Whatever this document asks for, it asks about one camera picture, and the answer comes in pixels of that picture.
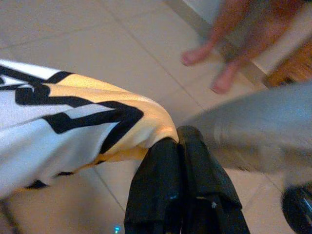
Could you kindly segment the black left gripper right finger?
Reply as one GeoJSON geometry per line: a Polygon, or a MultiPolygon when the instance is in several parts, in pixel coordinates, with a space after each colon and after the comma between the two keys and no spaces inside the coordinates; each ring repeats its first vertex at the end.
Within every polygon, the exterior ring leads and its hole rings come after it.
{"type": "Polygon", "coordinates": [[[235,187],[192,126],[177,130],[186,183],[183,234],[248,234],[235,187]]]}

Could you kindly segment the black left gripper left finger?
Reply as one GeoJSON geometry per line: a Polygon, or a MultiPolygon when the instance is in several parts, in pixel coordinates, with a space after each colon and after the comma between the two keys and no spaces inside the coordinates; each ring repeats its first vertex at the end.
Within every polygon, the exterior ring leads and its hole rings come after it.
{"type": "Polygon", "coordinates": [[[127,234],[178,234],[182,226],[183,185],[178,144],[154,144],[135,173],[126,206],[127,234]]]}

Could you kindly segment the person bare hand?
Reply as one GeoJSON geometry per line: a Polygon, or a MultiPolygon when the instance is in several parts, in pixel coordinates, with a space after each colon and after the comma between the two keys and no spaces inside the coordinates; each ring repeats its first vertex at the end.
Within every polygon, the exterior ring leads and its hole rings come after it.
{"type": "Polygon", "coordinates": [[[241,36],[236,52],[227,57],[223,70],[211,84],[213,92],[225,94],[239,70],[280,41],[309,4],[310,0],[224,0],[206,40],[182,53],[181,63],[202,63],[227,37],[241,36]]]}

